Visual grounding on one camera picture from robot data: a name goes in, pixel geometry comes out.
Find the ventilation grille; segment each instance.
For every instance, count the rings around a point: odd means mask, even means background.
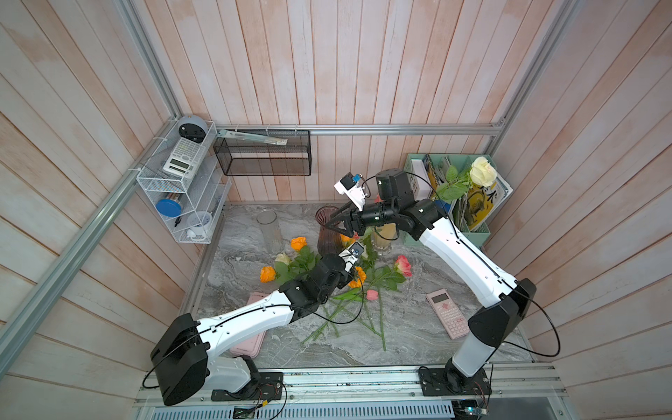
[[[161,407],[154,411],[152,420],[219,420],[232,419],[234,406],[216,407]],[[282,405],[258,409],[255,419],[270,419]],[[445,419],[455,417],[449,400],[390,401],[384,403],[325,403],[287,404],[278,419]]]

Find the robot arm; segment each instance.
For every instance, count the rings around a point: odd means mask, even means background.
[[[351,199],[359,199],[363,191],[361,175],[348,173],[336,190]],[[396,223],[443,259],[474,292],[482,308],[469,319],[470,334],[453,358],[448,361],[445,379],[454,394],[470,388],[482,367],[502,341],[516,328],[527,313],[536,292],[528,279],[517,280],[497,267],[475,247],[447,217],[443,208],[431,200],[416,201],[408,175],[400,169],[376,174],[381,202],[348,203],[332,215],[327,227],[347,236],[363,235],[369,226]]]
[[[439,255],[474,291],[483,307],[469,319],[470,334],[448,361],[444,378],[450,392],[471,392],[485,376],[483,365],[516,328],[536,291],[529,280],[516,280],[497,267],[460,233],[445,211],[431,200],[416,201],[407,174],[389,169],[376,175],[380,203],[365,204],[361,175],[348,174],[337,184],[348,203],[332,215],[327,228],[352,237],[369,226],[396,223]],[[163,401],[174,405],[205,389],[223,389],[254,399],[259,372],[249,358],[220,358],[237,343],[273,327],[314,313],[336,287],[344,287],[364,252],[355,242],[340,255],[327,254],[305,276],[290,280],[267,298],[217,317],[194,321],[177,317],[151,354]],[[479,380],[487,393],[489,384]]]
[[[232,312],[198,321],[191,314],[177,317],[151,353],[163,402],[180,403],[202,388],[225,390],[241,400],[257,397],[263,383],[251,359],[219,356],[256,334],[314,313],[336,287],[352,280],[363,252],[355,242],[340,255],[327,254],[310,273]]]

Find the white box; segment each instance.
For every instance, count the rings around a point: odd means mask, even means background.
[[[427,176],[427,171],[425,170],[425,164],[422,162],[422,159],[411,159],[411,172],[418,177],[423,179],[429,179]],[[409,175],[409,183],[411,184],[411,189],[413,190],[413,197],[416,200],[424,200],[429,198],[432,193],[431,187],[427,185],[426,182]]]

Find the pink box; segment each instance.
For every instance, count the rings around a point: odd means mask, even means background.
[[[252,292],[247,304],[257,302],[258,300],[264,299],[266,296],[268,295],[261,292]],[[236,356],[248,355],[251,358],[256,358],[259,355],[259,350],[261,350],[261,343],[263,342],[264,336],[266,336],[266,331],[259,333],[242,343],[234,345],[229,351]]]

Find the white calculator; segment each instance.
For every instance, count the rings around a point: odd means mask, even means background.
[[[466,318],[464,318],[455,302],[448,296],[446,289],[429,293],[427,300],[431,307],[434,308],[434,312],[438,315],[441,324],[444,325],[451,339],[455,340],[469,334],[469,325],[466,322]]]
[[[163,164],[163,170],[178,177],[192,178],[201,163],[201,150],[200,144],[180,137]]]

